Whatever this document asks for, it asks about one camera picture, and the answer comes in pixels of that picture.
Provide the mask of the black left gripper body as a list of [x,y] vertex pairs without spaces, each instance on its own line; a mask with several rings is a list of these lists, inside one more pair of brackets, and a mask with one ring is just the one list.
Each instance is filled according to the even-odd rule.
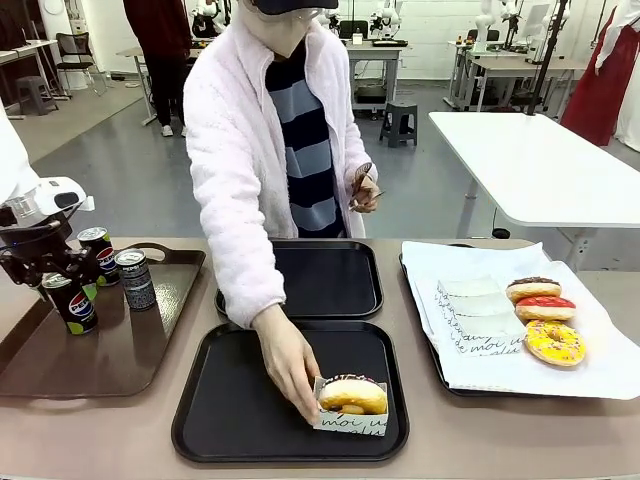
[[1,227],[1,267],[12,273],[65,274],[65,250],[72,228],[64,213],[30,227]]

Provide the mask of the person's right hand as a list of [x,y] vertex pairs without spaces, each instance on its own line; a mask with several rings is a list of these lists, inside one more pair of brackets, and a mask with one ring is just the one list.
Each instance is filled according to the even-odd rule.
[[319,409],[310,381],[321,373],[310,344],[280,305],[260,312],[251,328],[258,335],[269,377],[306,422],[315,425]]

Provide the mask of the person's left hand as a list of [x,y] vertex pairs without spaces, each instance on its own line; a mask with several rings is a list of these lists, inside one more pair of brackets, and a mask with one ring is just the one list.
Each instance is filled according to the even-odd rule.
[[381,191],[369,174],[360,175],[352,184],[349,209],[358,213],[372,213],[377,209]]

